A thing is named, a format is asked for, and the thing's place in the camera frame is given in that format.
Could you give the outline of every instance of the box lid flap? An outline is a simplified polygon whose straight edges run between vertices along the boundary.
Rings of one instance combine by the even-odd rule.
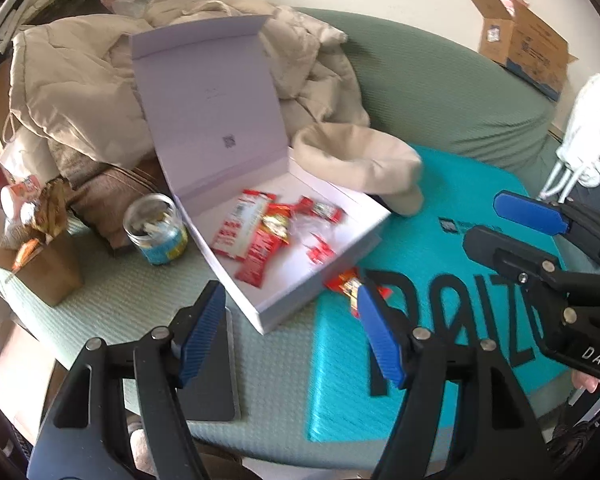
[[[471,0],[484,18],[512,20],[507,7],[500,0]]]
[[[239,176],[288,140],[258,32],[268,16],[233,16],[132,37],[155,150],[174,194]]]

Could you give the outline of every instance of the beige cap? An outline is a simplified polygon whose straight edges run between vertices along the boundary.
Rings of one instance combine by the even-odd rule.
[[[293,148],[300,167],[318,178],[380,195],[401,215],[422,207],[422,160],[397,137],[355,124],[315,123],[296,133]]]

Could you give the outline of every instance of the metal screw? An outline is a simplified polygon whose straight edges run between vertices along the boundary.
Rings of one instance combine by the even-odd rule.
[[[431,332],[421,326],[414,328],[412,333],[414,338],[416,338],[418,341],[426,341],[431,337]]]
[[[169,329],[165,326],[157,326],[151,330],[151,337],[154,339],[167,339],[169,337]]]
[[[544,262],[542,262],[542,268],[547,272],[554,272],[555,265],[552,264],[549,260],[545,260]]]
[[[578,314],[576,314],[576,311],[568,306],[562,311],[562,317],[564,318],[565,323],[573,324],[578,319]]]
[[[480,341],[480,346],[484,351],[493,352],[496,349],[496,342],[493,339],[483,339]]]
[[[99,337],[92,337],[91,339],[89,339],[87,341],[87,344],[85,345],[87,350],[97,350],[101,346],[102,346],[102,339],[100,339]]]

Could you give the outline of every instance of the white box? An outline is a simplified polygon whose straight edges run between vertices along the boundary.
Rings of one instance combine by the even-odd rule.
[[[352,267],[380,241],[389,211],[367,195],[302,170],[287,147],[280,106],[257,36],[266,16],[240,16],[158,28],[132,38],[144,112],[158,158],[196,244],[229,295],[267,333]],[[234,279],[240,266],[209,248],[243,189],[331,202],[346,218],[336,257],[315,266],[301,245],[268,262],[262,288]]]

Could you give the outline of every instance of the jar with blue label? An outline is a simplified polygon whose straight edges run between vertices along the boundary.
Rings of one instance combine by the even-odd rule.
[[[189,237],[173,200],[152,193],[133,202],[123,219],[126,234],[152,265],[179,257]]]

